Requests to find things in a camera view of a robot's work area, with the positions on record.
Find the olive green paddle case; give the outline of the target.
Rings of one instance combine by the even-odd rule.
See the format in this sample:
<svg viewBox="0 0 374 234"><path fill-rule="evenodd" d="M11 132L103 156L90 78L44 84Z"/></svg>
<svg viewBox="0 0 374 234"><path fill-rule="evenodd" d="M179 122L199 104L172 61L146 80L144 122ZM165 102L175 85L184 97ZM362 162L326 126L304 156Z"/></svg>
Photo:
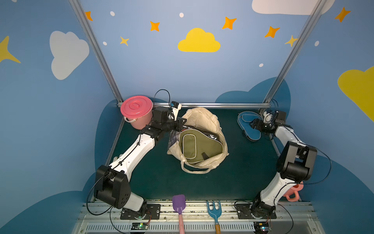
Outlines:
<svg viewBox="0 0 374 234"><path fill-rule="evenodd" d="M200 163L223 152L223 145L217 135L198 129L182 131L179 146L189 164Z"/></svg>

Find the blue paddle case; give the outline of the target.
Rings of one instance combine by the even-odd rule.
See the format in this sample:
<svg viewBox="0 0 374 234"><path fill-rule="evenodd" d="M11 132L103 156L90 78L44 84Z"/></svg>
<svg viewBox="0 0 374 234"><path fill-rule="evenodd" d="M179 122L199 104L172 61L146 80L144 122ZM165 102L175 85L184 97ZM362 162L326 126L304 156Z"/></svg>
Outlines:
<svg viewBox="0 0 374 234"><path fill-rule="evenodd" d="M261 132L251 127L251 123L256 119L263 120L259 114L252 111L243 111L239 113L237 117L237 123L243 134L247 139L253 142L261 138Z"/></svg>

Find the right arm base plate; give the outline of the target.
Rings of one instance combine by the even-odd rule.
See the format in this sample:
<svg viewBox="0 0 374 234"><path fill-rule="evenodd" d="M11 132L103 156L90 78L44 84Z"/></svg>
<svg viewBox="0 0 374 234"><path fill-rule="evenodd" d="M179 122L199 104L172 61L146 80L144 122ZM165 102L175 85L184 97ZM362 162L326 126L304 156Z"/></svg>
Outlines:
<svg viewBox="0 0 374 234"><path fill-rule="evenodd" d="M277 215L275 212L255 211L251 209L252 203L236 203L234 208L236 209L239 219L276 219Z"/></svg>

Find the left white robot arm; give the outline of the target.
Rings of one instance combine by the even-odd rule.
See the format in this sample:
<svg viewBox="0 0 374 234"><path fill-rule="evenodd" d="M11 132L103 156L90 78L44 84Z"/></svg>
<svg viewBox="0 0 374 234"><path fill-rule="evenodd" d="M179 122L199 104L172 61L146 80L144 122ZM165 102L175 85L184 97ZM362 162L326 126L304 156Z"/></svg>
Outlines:
<svg viewBox="0 0 374 234"><path fill-rule="evenodd" d="M97 169L93 187L96 199L113 208L131 211L136 218L146 215L146 200L131 191L131 175L142 158L155 147L165 133L181 130L187 121L178 117L181 108L180 103L173 101L169 107L158 106L153 109L151 122L140 130L139 136L129 149L110 165L102 165Z"/></svg>

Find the beige canvas tote bag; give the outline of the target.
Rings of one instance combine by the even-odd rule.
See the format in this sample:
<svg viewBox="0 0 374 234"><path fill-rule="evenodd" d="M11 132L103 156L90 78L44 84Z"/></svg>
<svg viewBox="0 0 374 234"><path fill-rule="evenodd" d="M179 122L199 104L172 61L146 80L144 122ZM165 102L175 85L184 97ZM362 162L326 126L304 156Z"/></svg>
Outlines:
<svg viewBox="0 0 374 234"><path fill-rule="evenodd" d="M172 131L169 136L167 154L173 155L176 159L180 160L181 169L189 174L207 174L211 170L217 168L229 155L228 145L220 126L219 120L216 115L211 113L205 108L198 107L189 109L183 118L187 120L180 132ZM210 132L219 137L219 141L223 145L223 152L208 160L202 161L197 164L189 164L183 156L180 146L179 137L182 131L187 129L198 129L201 132Z"/></svg>

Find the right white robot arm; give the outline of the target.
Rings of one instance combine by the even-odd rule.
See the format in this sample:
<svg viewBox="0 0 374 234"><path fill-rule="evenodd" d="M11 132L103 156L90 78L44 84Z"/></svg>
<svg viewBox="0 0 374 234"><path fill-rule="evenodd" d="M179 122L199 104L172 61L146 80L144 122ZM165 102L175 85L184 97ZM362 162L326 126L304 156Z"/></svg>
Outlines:
<svg viewBox="0 0 374 234"><path fill-rule="evenodd" d="M255 219L274 213L280 198L293 186L309 180L317 157L316 147L302 142L293 128L285 123L286 113L276 111L269 121L254 119L250 126L264 134L278 138L284 146L276 163L277 173L269 185L261 190L250 207Z"/></svg>

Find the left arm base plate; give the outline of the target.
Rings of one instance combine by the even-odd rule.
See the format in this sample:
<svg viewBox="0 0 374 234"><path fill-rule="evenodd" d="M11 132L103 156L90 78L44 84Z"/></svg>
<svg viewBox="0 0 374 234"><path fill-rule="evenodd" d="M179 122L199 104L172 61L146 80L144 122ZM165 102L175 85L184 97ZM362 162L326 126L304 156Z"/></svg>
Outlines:
<svg viewBox="0 0 374 234"><path fill-rule="evenodd" d="M158 220L160 218L161 205L160 204L148 204L145 213L142 215L139 212L135 212L130 209L123 208L121 212L121 220Z"/></svg>

